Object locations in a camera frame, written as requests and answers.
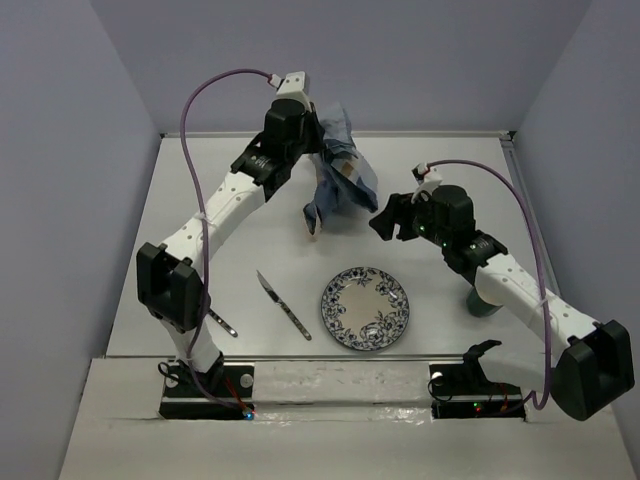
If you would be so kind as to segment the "blue beige checked cloth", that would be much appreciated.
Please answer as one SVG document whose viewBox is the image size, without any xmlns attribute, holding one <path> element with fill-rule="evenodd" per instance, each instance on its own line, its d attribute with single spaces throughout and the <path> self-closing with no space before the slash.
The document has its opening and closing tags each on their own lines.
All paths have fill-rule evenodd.
<svg viewBox="0 0 640 480">
<path fill-rule="evenodd" d="M 338 212 L 359 207 L 375 213 L 379 208 L 378 177 L 356 146 L 346 109 L 341 103 L 333 103 L 319 112 L 318 119 L 324 129 L 324 150 L 310 155 L 316 188 L 312 200 L 302 209 L 308 235 L 313 239 Z"/>
</svg>

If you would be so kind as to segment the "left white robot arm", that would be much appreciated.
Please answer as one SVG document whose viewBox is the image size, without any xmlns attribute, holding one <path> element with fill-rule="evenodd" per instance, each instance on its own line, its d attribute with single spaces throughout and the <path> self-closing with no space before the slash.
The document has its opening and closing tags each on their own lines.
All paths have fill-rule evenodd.
<svg viewBox="0 0 640 480">
<path fill-rule="evenodd" d="M 263 130 L 232 163 L 222 184 L 209 199 L 197 199 L 198 212 L 160 244 L 146 242 L 136 254 L 138 300 L 168 331 L 186 381 L 198 394 L 211 397 L 224 371 L 224 355 L 205 322 L 210 261 L 290 179 L 302 156 L 322 151 L 323 135 L 305 95 L 277 96 Z"/>
</svg>

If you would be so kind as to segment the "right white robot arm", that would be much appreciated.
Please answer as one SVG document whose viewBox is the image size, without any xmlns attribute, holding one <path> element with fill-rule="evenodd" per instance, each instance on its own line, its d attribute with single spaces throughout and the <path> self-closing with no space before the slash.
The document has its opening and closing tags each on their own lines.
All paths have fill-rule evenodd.
<svg viewBox="0 0 640 480">
<path fill-rule="evenodd" d="M 553 400 L 569 417 L 585 421 L 634 387 L 628 330 L 575 309 L 534 279 L 502 243 L 477 229 L 463 188 L 394 193 L 369 225 L 384 241 L 422 238 L 436 245 L 446 265 L 470 284 L 471 315 L 504 308 L 541 339 L 542 357 L 530 362 L 494 355 L 497 340 L 471 346 L 460 368 L 468 390 L 517 385 L 529 390 L 527 398 L 538 408 Z"/>
</svg>

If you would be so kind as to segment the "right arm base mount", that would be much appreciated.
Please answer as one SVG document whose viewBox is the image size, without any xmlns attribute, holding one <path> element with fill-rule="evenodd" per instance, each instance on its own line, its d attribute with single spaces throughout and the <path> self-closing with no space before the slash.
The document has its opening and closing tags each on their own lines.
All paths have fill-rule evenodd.
<svg viewBox="0 0 640 480">
<path fill-rule="evenodd" d="M 499 345 L 497 340 L 486 340 L 472 345 L 458 363 L 429 365 L 427 390 L 435 420 L 526 419 L 521 389 L 490 382 L 480 366 L 486 352 Z"/>
</svg>

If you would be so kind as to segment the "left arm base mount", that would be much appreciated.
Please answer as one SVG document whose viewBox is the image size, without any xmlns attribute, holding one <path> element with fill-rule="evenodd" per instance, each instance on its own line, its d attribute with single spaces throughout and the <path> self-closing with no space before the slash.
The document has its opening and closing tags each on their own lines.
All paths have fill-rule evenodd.
<svg viewBox="0 0 640 480">
<path fill-rule="evenodd" d="M 166 420 L 252 421 L 255 365 L 231 362 L 217 386 L 206 396 L 193 382 L 192 375 L 178 361 L 157 365 L 163 377 L 158 414 Z"/>
</svg>

